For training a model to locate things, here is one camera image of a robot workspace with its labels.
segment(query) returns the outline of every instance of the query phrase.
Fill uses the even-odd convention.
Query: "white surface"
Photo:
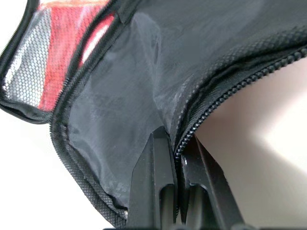
[[[0,50],[18,25],[26,0],[0,2]],[[53,149],[49,125],[0,110],[0,229],[102,230],[96,211]]]
[[[239,91],[198,137],[254,226],[307,227],[307,58]]]

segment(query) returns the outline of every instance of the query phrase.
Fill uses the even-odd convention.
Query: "red fabric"
[[[68,65],[88,25],[103,5],[83,7],[52,7],[51,35],[48,49],[46,78],[39,109],[52,111],[62,90]],[[109,26],[113,16],[107,17],[96,28],[91,39],[101,28]]]

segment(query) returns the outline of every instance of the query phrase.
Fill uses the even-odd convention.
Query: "black plastic piece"
[[[133,170],[127,228],[170,229],[176,221],[177,179],[168,136],[159,127]]]
[[[244,223],[223,170],[193,137],[182,163],[181,220],[191,229],[229,230]]]

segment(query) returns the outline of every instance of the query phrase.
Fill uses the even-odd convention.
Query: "bag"
[[[179,172],[187,143],[221,103],[307,55],[306,9],[305,1],[28,0],[0,59],[0,105],[49,122],[88,199],[125,227],[149,135],[164,126]]]

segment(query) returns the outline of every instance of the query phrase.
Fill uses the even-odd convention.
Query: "mesh pocket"
[[[42,111],[52,111],[72,55],[89,24],[107,0],[44,1],[34,14],[5,74],[4,96]],[[103,36],[113,16],[95,29],[81,63]]]

